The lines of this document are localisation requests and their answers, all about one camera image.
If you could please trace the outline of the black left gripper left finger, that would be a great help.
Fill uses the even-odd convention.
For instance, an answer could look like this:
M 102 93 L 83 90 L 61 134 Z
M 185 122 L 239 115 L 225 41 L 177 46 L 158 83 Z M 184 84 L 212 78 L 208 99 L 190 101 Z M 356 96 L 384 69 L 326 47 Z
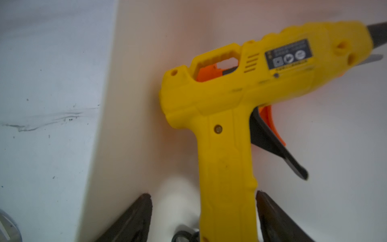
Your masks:
M 142 194 L 97 241 L 146 242 L 152 209 L 151 195 Z

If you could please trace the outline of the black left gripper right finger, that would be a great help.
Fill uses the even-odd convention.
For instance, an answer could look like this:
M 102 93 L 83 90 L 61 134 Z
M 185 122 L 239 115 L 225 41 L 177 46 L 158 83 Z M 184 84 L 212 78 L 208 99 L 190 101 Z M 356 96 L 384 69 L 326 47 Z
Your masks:
M 314 241 L 267 193 L 257 191 L 256 202 L 265 242 Z

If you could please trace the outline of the yellow glue gun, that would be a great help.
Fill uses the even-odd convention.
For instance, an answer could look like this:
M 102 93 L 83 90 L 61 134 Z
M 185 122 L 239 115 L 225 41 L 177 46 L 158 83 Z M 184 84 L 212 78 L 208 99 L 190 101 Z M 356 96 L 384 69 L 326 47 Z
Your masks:
M 191 130 L 198 142 L 201 241 L 258 240 L 252 144 L 272 146 L 301 179 L 308 178 L 259 108 L 313 92 L 386 42 L 386 23 L 307 23 L 212 50 L 165 73 L 162 111 L 173 128 Z M 213 64 L 237 69 L 197 82 L 199 70 Z

